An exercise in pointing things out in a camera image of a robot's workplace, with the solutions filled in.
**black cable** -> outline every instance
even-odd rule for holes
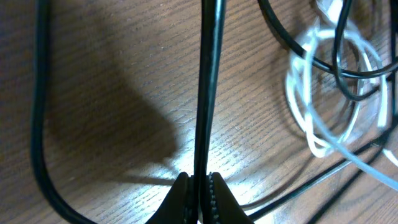
[[[363,152],[367,151],[372,145],[380,144],[381,142],[384,142],[385,139],[388,139],[388,137],[389,137],[391,131],[394,129],[394,127],[388,129],[387,131],[384,131],[378,138],[376,138],[372,141],[369,141],[367,144],[365,144],[362,147],[360,147],[359,149],[355,150],[354,154],[358,156],[358,155],[362,154]],[[315,177],[312,177],[310,180],[308,180],[305,183],[303,183],[302,185],[298,186],[296,189],[292,190],[291,192],[287,193],[286,195],[282,196],[281,198],[271,202],[269,205],[265,206],[264,208],[249,215],[249,218],[251,218],[251,220],[253,220],[253,221],[258,220],[259,218],[263,217],[264,215],[267,215],[271,211],[279,208],[281,205],[288,202],[289,200],[296,198],[299,195],[302,195],[304,192],[311,189],[313,186],[319,184],[320,182],[324,181],[325,179],[332,176],[336,172],[340,171],[342,168],[346,167],[350,163],[351,163],[351,161],[347,161],[346,159],[342,159],[342,160],[336,162],[331,167],[327,168],[326,170],[317,174]]]
[[[367,161],[368,165],[371,165],[381,154],[383,148],[381,147],[373,156],[370,158],[370,160]],[[321,217],[326,213],[326,211],[334,204],[336,203],[341,196],[343,196],[347,190],[352,186],[352,184],[360,177],[364,172],[362,170],[357,171],[341,188],[337,193],[332,196],[327,203],[325,203],[321,209],[318,210],[318,212],[308,221],[307,224],[315,224],[317,221],[321,219]]]
[[[215,107],[226,1],[202,0],[201,3],[200,70],[193,181],[193,193],[197,205],[199,202],[206,202],[204,198],[206,190],[205,178],[207,175],[207,160]]]
[[[394,116],[393,117],[393,122],[390,128],[388,128],[387,130],[385,130],[383,132],[382,135],[380,135],[377,139],[375,139],[372,144],[378,145],[380,146],[380,149],[377,151],[377,153],[375,153],[375,155],[372,156],[372,158],[370,158],[370,160],[368,160],[368,164],[371,165],[377,158],[378,156],[381,154],[382,150],[384,149],[384,146],[387,144],[391,133],[393,132],[393,130],[398,126],[398,116]],[[308,221],[308,224],[314,224],[317,221],[319,221],[321,219],[321,217],[327,212],[327,210],[329,208],[331,208],[331,206],[336,203],[338,201],[339,198],[341,198],[341,196],[343,196],[345,194],[345,192],[350,188],[350,186],[358,179],[358,177],[360,177],[364,172],[362,170],[357,171],[357,173],[355,173],[355,175],[353,175],[350,180],[348,180],[345,185],[343,185],[339,191],[337,191],[336,194],[334,194],[334,196],[332,196],[332,198],[329,199],[329,201],[327,201],[327,203],[325,203],[321,209],[318,210],[318,212],[316,214],[314,214],[314,216],[310,219],[310,221]]]
[[[275,29],[279,30],[279,35],[286,41],[286,43],[300,56],[303,55],[304,49],[296,43],[287,31],[283,28],[277,20],[271,6],[267,0],[259,0],[261,8],[264,11],[264,6],[267,6],[268,18],[276,24]],[[45,166],[44,152],[43,152],[43,121],[45,109],[45,94],[48,68],[48,42],[49,42],[49,0],[37,0],[36,5],[36,29],[35,29],[35,49],[34,49],[34,72],[35,72],[35,92],[34,104],[32,113],[32,133],[31,133],[31,161],[34,170],[34,176],[42,191],[44,197],[49,201],[49,204],[54,208],[58,214],[70,223],[94,223],[83,215],[76,212],[56,191],[53,183],[50,180],[47,168]],[[201,37],[201,64],[200,64],[200,84],[199,84],[199,99],[198,99],[198,118],[197,130],[195,140],[195,195],[200,195],[202,186],[205,182],[203,178],[206,176],[206,164],[208,160],[208,146],[210,142],[211,123],[213,118],[213,110],[215,105],[216,81],[218,74],[218,65],[220,62],[221,41],[223,33],[225,0],[202,0],[202,37]],[[315,58],[314,65],[318,68],[332,73],[330,65],[319,61]],[[371,72],[352,72],[343,70],[343,77],[346,78],[371,78],[378,77],[384,73],[391,72],[398,67],[394,58],[394,63],[376,71]],[[398,117],[393,117],[395,126]],[[375,142],[380,139],[388,139],[392,128],[385,131],[377,139],[369,142],[355,153],[360,154],[368,149]],[[297,197],[304,193],[310,187],[318,184],[338,172],[350,162],[341,160],[335,165],[331,166],[322,173],[316,175],[300,187],[283,196],[282,198],[272,202],[265,208],[250,215],[255,220],[262,217],[271,210],[279,207],[286,201]]]
[[[298,44],[286,31],[283,25],[278,20],[275,12],[272,10],[271,4],[268,0],[258,0],[261,11],[267,17],[267,20],[270,22],[272,28],[279,34],[282,40],[291,48],[298,56],[303,57],[305,50]],[[324,72],[328,72],[330,74],[334,73],[332,66],[321,61],[320,59],[314,57],[313,59],[313,66],[323,70]],[[341,74],[344,78],[357,78],[357,79],[364,79],[364,78],[376,78],[381,75],[385,75],[393,70],[398,68],[398,59],[395,58],[392,63],[389,65],[379,69],[373,70],[369,72],[355,72],[349,70],[342,70]]]
[[[46,81],[49,70],[49,0],[36,1],[36,23],[34,44],[35,90],[32,113],[31,149],[34,176],[39,189],[58,214],[70,223],[92,224],[93,221],[76,212],[61,198],[55,189],[47,168],[43,152],[43,121],[45,109]]]
[[[336,85],[337,87],[341,90],[341,92],[345,95],[345,97],[349,100],[352,101],[361,101],[365,100],[369,96],[371,96],[373,93],[378,91],[378,88],[373,88],[369,92],[365,93],[364,95],[355,95],[352,94],[348,90],[348,85],[347,83],[341,78],[341,48],[340,45],[342,43],[343,39],[343,34],[344,34],[344,29],[347,23],[347,18],[348,18],[348,13],[349,9],[352,5],[352,0],[347,0],[343,3],[343,7],[341,8],[340,16],[338,19],[337,27],[336,27],[336,32],[335,32],[335,39],[333,42],[333,71],[336,79]]]

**white cable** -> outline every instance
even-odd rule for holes
[[[320,15],[322,19],[329,24],[331,27],[336,27],[338,23],[338,18],[341,12],[341,8],[343,7],[343,0],[316,0],[316,4],[318,7],[318,11],[320,12]],[[359,29],[355,26],[355,24],[350,20],[347,19],[346,21],[346,29],[351,30],[357,34],[360,34]],[[366,65],[366,68],[371,68],[370,62],[368,57],[366,56],[365,52],[362,52],[361,58],[364,60],[361,62],[362,65]],[[381,60],[376,60],[377,66],[382,67],[381,65]],[[375,84],[376,79],[372,78],[371,83]],[[387,88],[383,88],[382,90],[382,96],[385,96],[381,99],[381,105],[382,108],[380,109],[379,112],[379,118],[377,121],[377,127],[379,129],[385,129],[387,126]],[[396,158],[395,155],[390,150],[383,149],[383,154],[395,165],[398,167],[398,159]]]
[[[304,49],[307,52],[312,52],[312,55],[314,55],[317,43],[315,42],[316,39],[312,37],[312,32],[313,31],[307,31],[305,33],[305,35],[302,35],[298,39],[298,42],[302,44],[302,46],[304,47]],[[334,37],[334,32],[329,33],[328,36],[323,36],[321,38],[322,38],[322,40],[324,40],[324,39],[333,38],[333,37]],[[369,61],[366,54],[360,54],[360,56],[363,61]],[[292,57],[290,57],[290,64],[293,66],[292,69],[294,69],[296,72],[300,73],[303,70],[303,65],[308,64],[308,63],[310,63],[310,62],[305,62],[298,55],[292,54]],[[367,70],[371,70],[370,63],[366,63],[366,64],[367,64],[367,67],[366,67]],[[289,73],[287,75],[285,87],[286,87],[286,92],[287,92],[287,99],[289,102],[290,109],[292,110],[293,116],[297,120],[300,128],[306,132],[308,145],[310,146],[310,149],[313,152],[313,154],[317,157],[328,156],[329,154],[331,154],[333,152],[333,150],[330,148],[330,144],[322,139],[319,139],[318,137],[316,137],[313,134],[312,122],[309,122],[309,123],[305,122],[303,116],[301,115],[301,113],[299,111],[299,107],[295,100],[295,95],[294,95],[295,80],[292,78],[291,75],[292,75],[291,73]],[[305,85],[304,90],[306,90],[305,98],[306,98],[306,101],[309,101],[308,97],[311,96],[310,76],[304,76],[304,78],[307,79],[307,81],[304,82],[304,85]],[[364,82],[365,82],[365,80],[358,80],[357,94],[363,93]],[[339,142],[347,140],[349,134],[352,132],[356,118],[358,117],[359,108],[360,108],[360,104],[356,103],[354,110],[353,110],[353,115],[348,123],[346,130],[339,136],[339,139],[338,139]],[[317,144],[323,146],[323,148],[318,149],[314,143],[317,143]]]
[[[397,181],[389,178],[388,176],[382,174],[381,172],[377,171],[376,169],[365,164],[360,158],[358,158],[354,154],[350,153],[347,149],[345,149],[345,147],[339,143],[339,141],[341,141],[341,139],[340,138],[337,139],[332,135],[332,133],[328,130],[328,128],[325,126],[325,124],[323,123],[323,121],[321,120],[321,118],[319,117],[319,115],[317,114],[315,109],[313,108],[312,103],[310,101],[310,97],[308,97],[308,94],[310,93],[310,92],[308,92],[308,89],[310,89],[310,88],[306,88],[306,87],[308,87],[308,81],[310,81],[309,77],[311,75],[312,59],[313,59],[313,55],[315,54],[315,49],[316,49],[316,45],[317,45],[317,40],[314,40],[314,39],[323,40],[323,39],[333,38],[335,31],[333,29],[319,30],[317,27],[313,27],[307,33],[310,34],[310,38],[312,38],[312,40],[310,41],[309,45],[305,45],[305,44],[303,45],[303,47],[305,47],[305,50],[307,51],[305,53],[304,60],[301,61],[304,64],[303,65],[304,66],[303,80],[305,80],[305,82],[302,83],[302,81],[299,79],[298,72],[300,72],[300,71],[298,71],[296,68],[297,67],[300,68],[301,66],[297,65],[298,61],[293,61],[292,69],[290,70],[290,73],[287,75],[287,78],[286,78],[287,89],[291,90],[293,88],[298,91],[300,99],[302,100],[302,103],[306,109],[306,112],[305,112],[305,125],[306,126],[302,126],[301,128],[306,132],[307,140],[308,140],[308,137],[310,137],[309,140],[311,140],[312,137],[314,137],[314,138],[316,137],[313,135],[312,131],[310,130],[310,128],[312,128],[312,122],[310,123],[309,121],[314,121],[315,124],[318,126],[319,130],[321,131],[321,133],[323,134],[323,136],[326,138],[326,140],[332,146],[334,146],[337,150],[339,150],[342,153],[342,155],[345,156],[345,158],[352,161],[360,169],[367,172],[369,175],[373,176],[377,180],[392,187],[394,190],[398,190],[398,182]],[[366,53],[364,52],[364,48],[365,48],[373,55],[373,57],[376,60],[379,60],[377,52],[372,48],[372,46],[368,42],[366,42],[365,40],[360,38],[358,34],[355,34],[350,31],[346,31],[344,33],[344,37],[346,37],[348,40],[352,41],[352,43],[358,47],[358,50],[361,52],[361,56],[366,55]],[[370,63],[368,63],[367,60],[363,60],[363,61],[365,62],[365,64],[370,65]],[[379,117],[382,116],[383,114],[386,115],[386,113],[384,113],[384,108],[387,108],[387,105],[384,103],[386,101],[383,100],[383,98],[386,97],[384,95],[384,93],[386,93],[386,91],[383,91],[384,88],[385,89],[387,88],[386,81],[385,81],[386,78],[385,78],[385,76],[381,76],[380,79],[381,79],[381,89],[382,90],[381,90],[381,110],[379,113]],[[383,124],[383,119],[379,118],[378,123]],[[333,150],[330,148],[313,149],[313,150],[315,150],[317,152],[318,156],[327,156],[331,152],[333,152]]]

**wooden surface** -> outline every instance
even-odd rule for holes
[[[193,172],[200,1],[52,2],[52,180],[96,222],[144,223],[178,173]],[[358,2],[356,22],[386,64],[388,1],[378,4],[380,16],[371,16],[371,1]],[[308,1],[271,4],[292,35],[316,16]],[[33,1],[0,1],[0,223],[65,223],[29,162],[33,25]],[[288,54],[257,1],[228,1],[208,170],[221,173],[239,203],[292,189],[340,158],[311,157],[284,96]],[[320,113],[339,99],[336,90],[318,96]],[[397,179],[385,158],[376,167]],[[258,223],[305,223],[355,171],[349,166]],[[397,203],[396,192],[364,175],[322,223],[397,223]]]

